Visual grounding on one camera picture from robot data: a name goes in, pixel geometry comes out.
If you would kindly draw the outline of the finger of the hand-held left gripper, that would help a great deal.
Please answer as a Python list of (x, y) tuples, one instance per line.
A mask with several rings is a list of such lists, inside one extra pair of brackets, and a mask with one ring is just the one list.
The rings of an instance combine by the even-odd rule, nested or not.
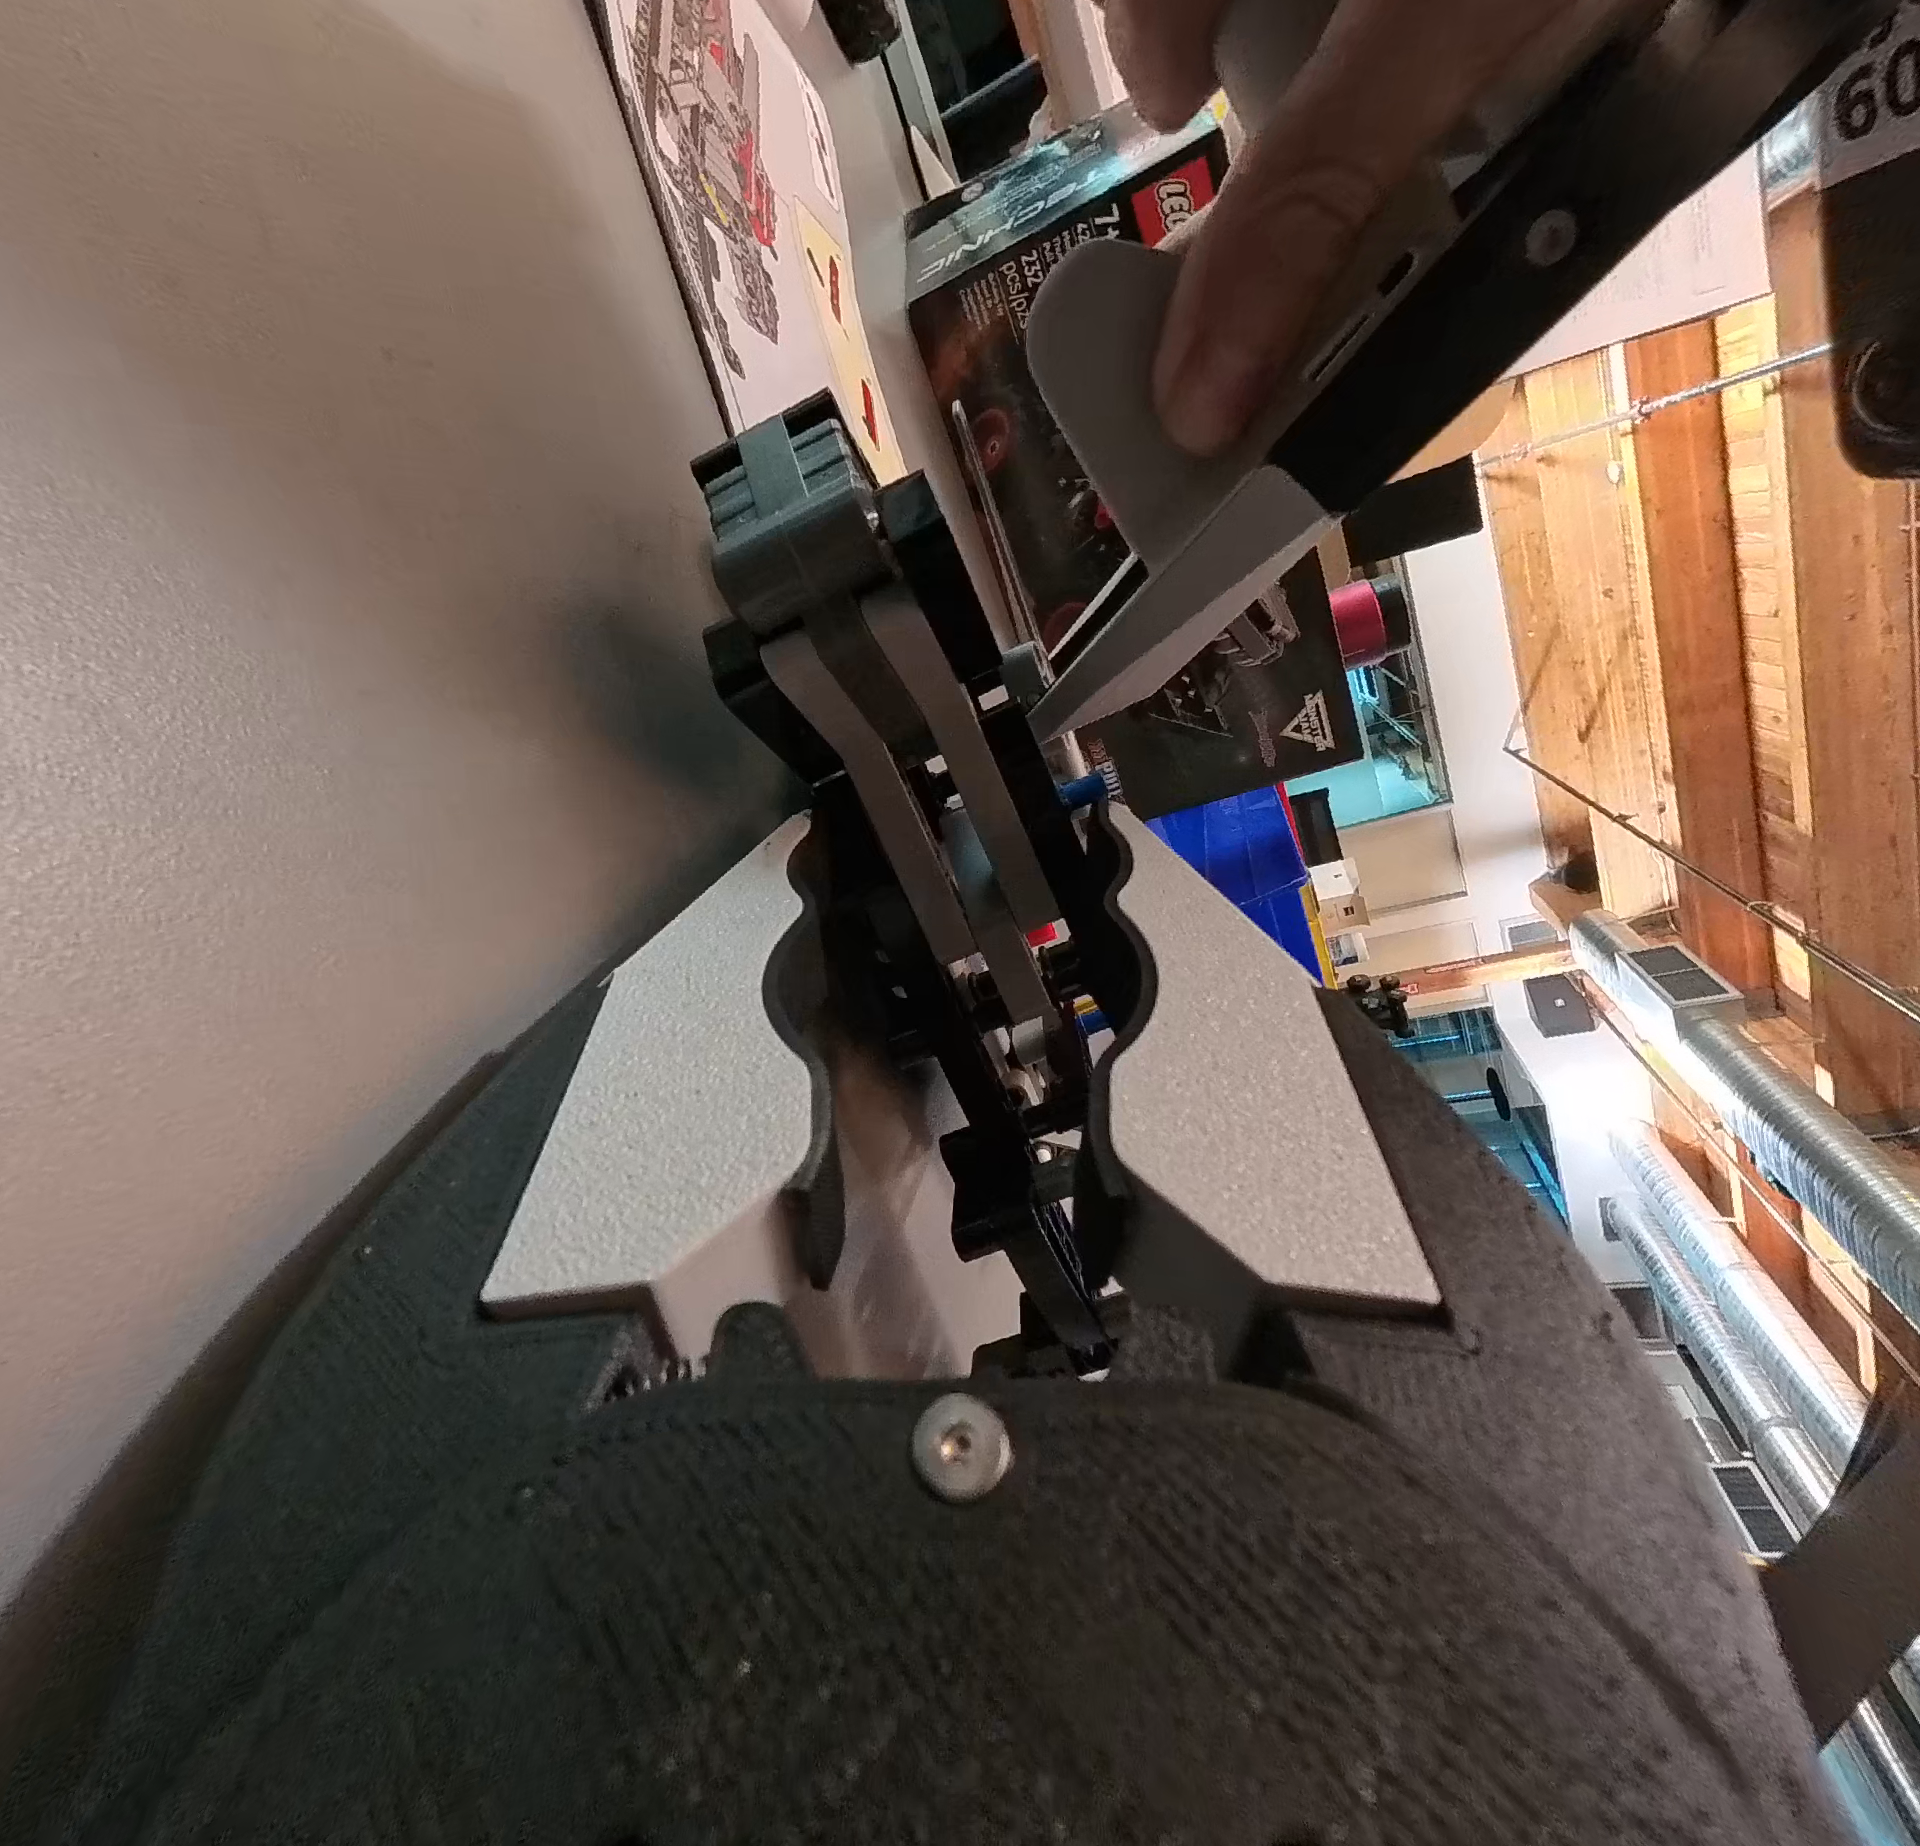
[(1032, 730), (1068, 733), (1148, 700), (1334, 523), (1281, 469), (1254, 469), (1164, 565), (1085, 611)]
[(1026, 331), (1032, 375), (1119, 537), (1163, 573), (1199, 542), (1236, 546), (1243, 572), (1298, 559), (1298, 490), (1265, 467), (1281, 398), (1222, 451), (1167, 438), (1152, 371), (1183, 260), (1169, 248), (1075, 248), (1042, 278)]

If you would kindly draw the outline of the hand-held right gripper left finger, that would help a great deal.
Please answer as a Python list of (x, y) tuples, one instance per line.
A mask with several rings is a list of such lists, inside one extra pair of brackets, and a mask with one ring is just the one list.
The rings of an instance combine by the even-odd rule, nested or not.
[(786, 820), (603, 983), (481, 1287), (494, 1317), (713, 1324), (834, 1284), (847, 1200), (811, 831)]

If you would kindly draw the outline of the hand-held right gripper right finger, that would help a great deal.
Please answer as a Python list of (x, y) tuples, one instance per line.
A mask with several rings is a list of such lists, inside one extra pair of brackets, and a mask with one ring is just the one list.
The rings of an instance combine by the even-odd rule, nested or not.
[(1113, 1281), (1205, 1330), (1277, 1312), (1435, 1324), (1445, 1298), (1315, 984), (1127, 808), (1091, 812), (1137, 972), (1094, 1066), (1083, 1153)]

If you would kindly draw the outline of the toy brick vehicle model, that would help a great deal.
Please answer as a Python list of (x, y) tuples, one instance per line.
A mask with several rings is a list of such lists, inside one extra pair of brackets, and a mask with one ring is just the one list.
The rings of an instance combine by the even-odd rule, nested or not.
[(1119, 1020), (1138, 995), (1114, 848), (1062, 800), (922, 475), (880, 486), (828, 395), (690, 470), (727, 611), (713, 691), (807, 789), (830, 1038), (933, 1101), (952, 1250), (1021, 1290), (988, 1356), (1102, 1372), (1127, 1312), (1076, 1005)]

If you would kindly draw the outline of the white desk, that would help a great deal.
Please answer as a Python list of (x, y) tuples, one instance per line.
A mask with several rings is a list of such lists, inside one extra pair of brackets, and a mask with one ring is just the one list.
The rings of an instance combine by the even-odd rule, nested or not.
[(584, 0), (4, 0), (4, 1607), (774, 817)]

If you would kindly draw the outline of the person's left hand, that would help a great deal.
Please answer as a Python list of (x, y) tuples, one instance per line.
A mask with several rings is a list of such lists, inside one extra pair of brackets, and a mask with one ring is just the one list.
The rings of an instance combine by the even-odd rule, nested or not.
[[(1188, 121), (1217, 86), (1229, 0), (1094, 0), (1138, 116)], [(1337, 0), (1314, 56), (1214, 201), (1167, 240), (1181, 273), (1152, 402), (1211, 458), (1260, 417), (1383, 201), (1574, 0)]]

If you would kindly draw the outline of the black toy box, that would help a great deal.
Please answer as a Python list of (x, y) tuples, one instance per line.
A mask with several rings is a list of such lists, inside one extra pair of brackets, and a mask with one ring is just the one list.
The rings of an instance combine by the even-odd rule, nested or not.
[[(1176, 134), (1127, 106), (1010, 158), (904, 220), (904, 314), (1021, 638), (1052, 677), (1088, 611), (1138, 581), (1131, 552), (1039, 393), (1026, 328), (1045, 276), (1097, 240), (1158, 247), (1217, 193), (1211, 112)], [(1260, 787), (1317, 787), (1366, 758), (1315, 552), (1260, 590), (1148, 700), (1080, 731), (1158, 820)]]

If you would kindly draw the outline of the white paper sign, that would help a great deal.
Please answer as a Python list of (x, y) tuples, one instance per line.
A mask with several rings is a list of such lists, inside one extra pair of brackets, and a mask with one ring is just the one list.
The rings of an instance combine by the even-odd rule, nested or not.
[(1661, 220), (1506, 375), (1524, 381), (1575, 356), (1712, 321), (1768, 293), (1762, 150), (1751, 149)]

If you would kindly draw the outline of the black block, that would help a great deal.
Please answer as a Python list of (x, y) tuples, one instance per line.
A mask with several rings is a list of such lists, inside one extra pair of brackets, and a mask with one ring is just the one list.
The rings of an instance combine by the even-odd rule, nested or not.
[(1403, 559), (1481, 530), (1483, 500), (1469, 456), (1388, 484), (1342, 523), (1353, 567)]

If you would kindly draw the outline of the blue plastic bin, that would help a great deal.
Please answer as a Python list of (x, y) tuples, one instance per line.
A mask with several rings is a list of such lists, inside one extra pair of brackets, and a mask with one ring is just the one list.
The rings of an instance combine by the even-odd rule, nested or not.
[(1333, 984), (1309, 891), (1309, 863), (1280, 787), (1164, 812), (1145, 827), (1309, 971), (1317, 987)]

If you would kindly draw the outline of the printed instruction sheet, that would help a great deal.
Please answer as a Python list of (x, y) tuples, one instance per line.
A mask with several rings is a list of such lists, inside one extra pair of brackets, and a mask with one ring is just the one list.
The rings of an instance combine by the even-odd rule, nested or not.
[(828, 106), (792, 38), (814, 0), (594, 0), (660, 242), (731, 432), (830, 395), (900, 480), (860, 314)]

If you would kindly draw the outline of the silver air duct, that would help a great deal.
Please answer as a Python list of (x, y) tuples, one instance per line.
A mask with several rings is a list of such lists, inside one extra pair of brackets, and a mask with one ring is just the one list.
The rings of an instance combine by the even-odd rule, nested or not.
[(1917, 1190), (1907, 1165), (1796, 1079), (1746, 1035), (1748, 1003), (1685, 947), (1644, 941), (1592, 911), (1570, 923), (1570, 959), (1687, 1078), (1717, 1118), (1917, 1324)]
[(1618, 1239), (1800, 1536), (1835, 1499), (1866, 1399), (1644, 1124), (1608, 1133)]

